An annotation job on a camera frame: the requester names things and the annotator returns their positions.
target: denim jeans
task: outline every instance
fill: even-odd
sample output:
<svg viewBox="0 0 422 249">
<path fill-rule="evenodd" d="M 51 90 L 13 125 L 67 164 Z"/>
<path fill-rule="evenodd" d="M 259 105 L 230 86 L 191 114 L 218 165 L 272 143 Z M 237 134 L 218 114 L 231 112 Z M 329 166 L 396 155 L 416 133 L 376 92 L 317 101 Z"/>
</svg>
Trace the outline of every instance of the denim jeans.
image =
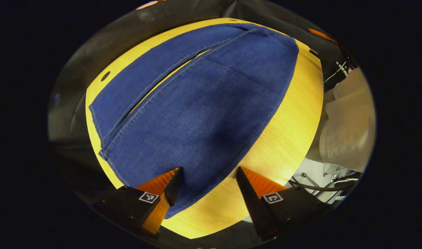
<svg viewBox="0 0 422 249">
<path fill-rule="evenodd" d="M 252 147 L 284 98 L 297 55 L 293 38 L 254 24 L 217 24 L 165 41 L 89 106 L 100 156 L 132 187 L 183 167 L 168 219 L 217 186 Z"/>
</svg>

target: black background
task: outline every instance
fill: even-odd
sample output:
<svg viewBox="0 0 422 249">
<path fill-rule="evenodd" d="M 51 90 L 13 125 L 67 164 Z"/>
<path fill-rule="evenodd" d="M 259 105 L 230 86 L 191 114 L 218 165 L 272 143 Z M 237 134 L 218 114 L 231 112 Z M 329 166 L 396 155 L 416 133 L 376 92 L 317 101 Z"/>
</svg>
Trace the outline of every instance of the black background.
<svg viewBox="0 0 422 249">
<path fill-rule="evenodd" d="M 377 143 L 339 208 L 264 248 L 422 247 L 422 2 L 274 2 L 356 57 L 374 94 Z M 92 34 L 143 3 L 0 1 L 0 248 L 146 247 L 73 194 L 46 143 L 61 68 Z"/>
</svg>

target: round table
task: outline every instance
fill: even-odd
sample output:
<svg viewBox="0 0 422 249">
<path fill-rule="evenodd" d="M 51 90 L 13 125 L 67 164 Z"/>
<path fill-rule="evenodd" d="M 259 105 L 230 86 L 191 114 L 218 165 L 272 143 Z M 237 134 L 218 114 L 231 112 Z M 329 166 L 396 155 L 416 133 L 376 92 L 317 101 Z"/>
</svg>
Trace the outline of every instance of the round table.
<svg viewBox="0 0 422 249">
<path fill-rule="evenodd" d="M 156 35 L 109 64 L 88 87 L 86 122 L 92 148 L 103 171 L 116 188 L 123 184 L 108 163 L 98 155 L 100 139 L 92 122 L 89 105 L 112 78 L 152 47 L 190 30 L 235 22 L 252 23 L 233 18 L 210 19 Z M 295 173 L 308 152 L 317 130 L 323 104 L 323 74 L 320 60 L 309 52 L 308 46 L 297 40 L 296 43 L 299 53 L 287 93 L 269 124 L 238 164 L 282 185 Z M 110 72 L 109 76 L 101 81 L 107 72 Z M 162 226 L 193 239 L 218 232 L 249 216 L 235 179 L 235 172 L 236 168 L 198 202 L 170 219 L 163 220 Z"/>
</svg>

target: wooden table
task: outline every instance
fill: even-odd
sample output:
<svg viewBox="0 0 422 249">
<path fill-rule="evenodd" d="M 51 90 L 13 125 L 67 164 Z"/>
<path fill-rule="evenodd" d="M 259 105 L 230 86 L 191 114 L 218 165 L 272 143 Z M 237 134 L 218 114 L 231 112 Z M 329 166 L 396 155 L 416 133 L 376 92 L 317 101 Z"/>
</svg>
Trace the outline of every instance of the wooden table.
<svg viewBox="0 0 422 249">
<path fill-rule="evenodd" d="M 100 165 L 116 188 L 123 184 L 108 163 L 98 155 L 100 139 L 88 106 L 112 78 L 152 47 L 190 30 L 234 22 L 250 23 L 232 18 L 210 19 L 161 33 L 125 52 L 91 83 L 86 92 L 86 122 L 89 137 Z M 290 179 L 303 161 L 317 130 L 323 103 L 323 75 L 320 61 L 309 52 L 308 46 L 296 42 L 299 47 L 297 64 L 284 100 L 253 147 L 238 164 L 282 185 Z M 110 75 L 107 79 L 100 81 L 108 71 Z M 235 170 L 198 202 L 172 218 L 163 220 L 162 225 L 192 239 L 218 232 L 249 216 L 235 179 Z"/>
</svg>

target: white cloth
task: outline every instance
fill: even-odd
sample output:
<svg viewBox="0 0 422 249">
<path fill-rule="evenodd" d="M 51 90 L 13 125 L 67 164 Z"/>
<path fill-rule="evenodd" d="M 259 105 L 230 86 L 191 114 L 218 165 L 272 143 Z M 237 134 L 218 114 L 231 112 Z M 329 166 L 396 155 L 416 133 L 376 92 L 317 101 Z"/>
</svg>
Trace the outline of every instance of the white cloth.
<svg viewBox="0 0 422 249">
<path fill-rule="evenodd" d="M 328 120 L 320 134 L 320 156 L 325 163 L 363 172 L 376 135 L 372 94 L 360 68 L 333 89 L 326 104 Z"/>
</svg>

